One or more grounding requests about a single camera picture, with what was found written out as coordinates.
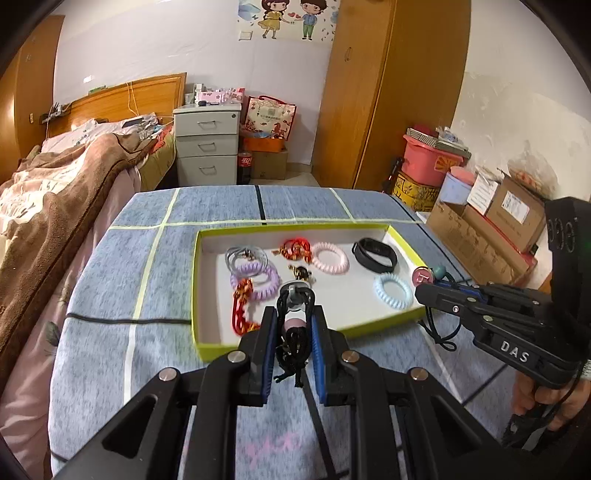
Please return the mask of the person right hand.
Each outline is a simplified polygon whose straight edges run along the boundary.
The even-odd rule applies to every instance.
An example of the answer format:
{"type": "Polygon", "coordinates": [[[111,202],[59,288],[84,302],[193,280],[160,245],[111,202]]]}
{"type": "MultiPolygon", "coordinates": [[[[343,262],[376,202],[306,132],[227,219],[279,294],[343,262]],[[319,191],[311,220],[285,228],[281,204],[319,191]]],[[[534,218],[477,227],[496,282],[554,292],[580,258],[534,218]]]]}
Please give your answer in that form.
{"type": "MultiPolygon", "coordinates": [[[[512,395],[512,410],[515,415],[523,416],[537,403],[557,404],[569,391],[570,386],[560,390],[537,387],[536,382],[521,372],[515,375],[512,395]]],[[[572,420],[586,405],[590,397],[590,381],[580,380],[570,396],[560,406],[548,428],[559,430],[572,420]]]]}

